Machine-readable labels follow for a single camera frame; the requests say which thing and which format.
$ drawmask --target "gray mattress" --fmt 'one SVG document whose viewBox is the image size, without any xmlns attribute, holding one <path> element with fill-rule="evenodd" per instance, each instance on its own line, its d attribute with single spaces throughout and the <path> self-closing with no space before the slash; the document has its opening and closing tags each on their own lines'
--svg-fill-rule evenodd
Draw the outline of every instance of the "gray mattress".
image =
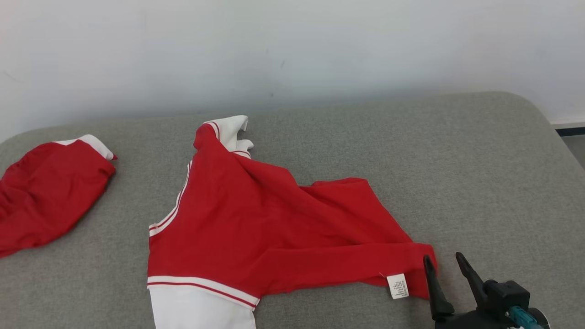
<svg viewBox="0 0 585 329">
<path fill-rule="evenodd" d="M 2 172 L 40 143 L 86 133 L 119 159 L 69 234 L 0 259 L 0 327 L 153 327 L 148 225 L 174 206 L 197 127 L 227 115 L 61 126 L 2 143 Z M 484 280 L 528 289 L 555 328 L 585 323 L 585 173 L 527 100 L 488 92 L 249 115 L 252 157 L 299 184 L 368 179 L 413 240 L 434 246 L 457 311 L 474 308 L 461 251 Z M 426 300 L 361 283 L 267 296 L 255 315 L 258 328 L 433 326 Z"/>
</svg>

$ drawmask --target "white cuff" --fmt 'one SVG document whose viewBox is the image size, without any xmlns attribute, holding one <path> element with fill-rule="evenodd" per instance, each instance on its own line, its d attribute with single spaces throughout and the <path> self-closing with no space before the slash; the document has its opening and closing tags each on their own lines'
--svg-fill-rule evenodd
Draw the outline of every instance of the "white cuff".
<svg viewBox="0 0 585 329">
<path fill-rule="evenodd" d="M 240 130 L 246 131 L 248 126 L 247 116 L 230 116 L 229 118 L 207 121 L 204 124 L 213 127 L 215 136 L 228 151 L 250 159 L 248 150 L 254 147 L 254 144 L 247 139 L 238 140 L 238 132 Z"/>
<path fill-rule="evenodd" d="M 84 135 L 84 136 L 76 138 L 76 139 L 60 140 L 60 141 L 55 142 L 55 143 L 58 143 L 61 145 L 69 145 L 77 140 L 81 140 L 82 142 L 89 144 L 94 150 L 96 150 L 101 156 L 103 156 L 107 160 L 113 160 L 114 155 L 113 155 L 112 151 L 110 151 L 104 145 L 104 143 L 102 143 L 102 141 L 99 140 L 94 135 Z"/>
</svg>

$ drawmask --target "red fabric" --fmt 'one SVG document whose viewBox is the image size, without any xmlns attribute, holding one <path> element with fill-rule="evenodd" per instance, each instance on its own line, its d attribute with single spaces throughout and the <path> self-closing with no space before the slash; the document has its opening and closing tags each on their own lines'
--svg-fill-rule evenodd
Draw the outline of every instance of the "red fabric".
<svg viewBox="0 0 585 329">
<path fill-rule="evenodd" d="M 194 146 L 178 211 L 150 237 L 149 277 L 199 277 L 260 298 L 386 286 L 386 276 L 405 273 L 410 294 L 428 298 L 422 260 L 436 267 L 432 247 L 411 240 L 366 180 L 300 187 L 284 168 L 228 152 L 207 124 Z"/>
<path fill-rule="evenodd" d="M 67 233 L 116 169 L 89 144 L 42 144 L 0 180 L 0 258 Z"/>
</svg>

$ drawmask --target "red sleeve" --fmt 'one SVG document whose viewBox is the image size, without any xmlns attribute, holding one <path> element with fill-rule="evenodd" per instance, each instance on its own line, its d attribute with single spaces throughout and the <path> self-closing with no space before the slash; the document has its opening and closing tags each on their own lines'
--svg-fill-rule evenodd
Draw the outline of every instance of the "red sleeve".
<svg viewBox="0 0 585 329">
<path fill-rule="evenodd" d="M 270 276 L 266 294 L 350 282 L 386 286 L 387 276 L 404 273 L 409 294 L 428 299 L 422 261 L 425 255 L 436 266 L 433 248 L 415 243 L 270 249 L 259 263 Z"/>
<path fill-rule="evenodd" d="M 80 140 L 28 152 L 0 180 L 0 258 L 45 245 L 72 229 L 114 172 Z"/>
</svg>

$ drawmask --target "white tag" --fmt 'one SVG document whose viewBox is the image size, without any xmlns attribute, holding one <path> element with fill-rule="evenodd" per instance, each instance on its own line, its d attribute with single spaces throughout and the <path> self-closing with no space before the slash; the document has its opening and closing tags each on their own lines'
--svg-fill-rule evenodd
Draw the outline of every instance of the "white tag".
<svg viewBox="0 0 585 329">
<path fill-rule="evenodd" d="M 392 299 L 408 297 L 408 287 L 406 287 L 404 273 L 387 276 L 386 280 L 388 280 L 388 285 L 390 286 Z"/>
</svg>

